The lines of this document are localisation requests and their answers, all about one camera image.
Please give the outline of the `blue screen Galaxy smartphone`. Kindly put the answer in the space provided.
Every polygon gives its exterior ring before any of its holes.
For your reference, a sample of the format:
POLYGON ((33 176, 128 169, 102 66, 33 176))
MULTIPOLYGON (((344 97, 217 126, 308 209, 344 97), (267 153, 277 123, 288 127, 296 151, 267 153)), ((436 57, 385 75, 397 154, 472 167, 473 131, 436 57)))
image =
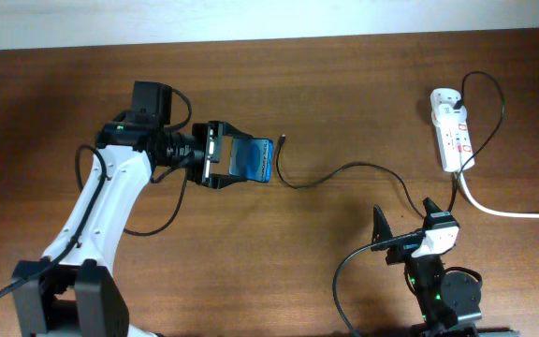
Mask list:
POLYGON ((234 138, 228 173, 248 181, 268 183, 271 177, 272 158, 271 139, 234 138))

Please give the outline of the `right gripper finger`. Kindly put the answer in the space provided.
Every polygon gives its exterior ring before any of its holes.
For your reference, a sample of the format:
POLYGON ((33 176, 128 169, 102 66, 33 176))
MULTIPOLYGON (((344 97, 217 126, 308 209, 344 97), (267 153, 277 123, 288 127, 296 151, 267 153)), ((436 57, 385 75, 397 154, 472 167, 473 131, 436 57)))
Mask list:
POLYGON ((379 243, 393 238, 390 225, 379 205, 373 206, 373 231, 371 236, 372 243, 379 243))
POLYGON ((422 204, 426 211, 426 216, 431 216, 434 213, 442 212, 443 210, 430 198, 424 198, 422 204))

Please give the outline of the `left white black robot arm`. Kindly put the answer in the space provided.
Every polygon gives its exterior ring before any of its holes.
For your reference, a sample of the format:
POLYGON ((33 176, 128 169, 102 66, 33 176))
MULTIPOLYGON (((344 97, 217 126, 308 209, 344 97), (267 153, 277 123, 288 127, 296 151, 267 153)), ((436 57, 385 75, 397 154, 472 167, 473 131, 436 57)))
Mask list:
POLYGON ((170 122, 176 89, 137 81, 129 110, 106 123, 92 147, 94 163, 63 230, 38 261, 12 273, 21 286, 13 299, 23 336, 142 336, 113 279, 113 264, 129 214, 153 172, 185 169, 185 178, 221 189, 238 176, 211 172, 224 136, 245 135, 224 121, 170 122))

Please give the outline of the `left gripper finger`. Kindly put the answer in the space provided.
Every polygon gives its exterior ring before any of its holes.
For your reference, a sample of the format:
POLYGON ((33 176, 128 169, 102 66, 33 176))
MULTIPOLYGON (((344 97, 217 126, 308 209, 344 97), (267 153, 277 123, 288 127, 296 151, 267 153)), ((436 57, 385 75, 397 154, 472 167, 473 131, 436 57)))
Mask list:
POLYGON ((223 189, 234 183, 245 183, 245 182, 246 182, 246 179, 239 176, 224 175, 224 174, 214 175, 214 188, 215 189, 223 189))
POLYGON ((238 128, 233 126, 232 124, 228 122, 223 122, 223 135, 225 137, 232 137, 232 138, 241 138, 241 139, 251 139, 253 136, 240 131, 238 128))

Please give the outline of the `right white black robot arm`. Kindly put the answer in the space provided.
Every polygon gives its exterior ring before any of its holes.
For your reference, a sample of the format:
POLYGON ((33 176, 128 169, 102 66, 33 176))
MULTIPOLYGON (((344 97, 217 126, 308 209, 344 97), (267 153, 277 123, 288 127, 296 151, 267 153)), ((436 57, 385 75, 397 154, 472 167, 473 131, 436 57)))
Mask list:
POLYGON ((386 252, 388 265, 403 264, 406 283, 417 299, 424 322, 412 327, 415 336, 477 336, 482 318, 481 275, 467 268, 446 267, 442 255, 454 248, 459 223, 430 198, 422 227, 394 236, 379 206, 373 207, 374 251, 386 252))

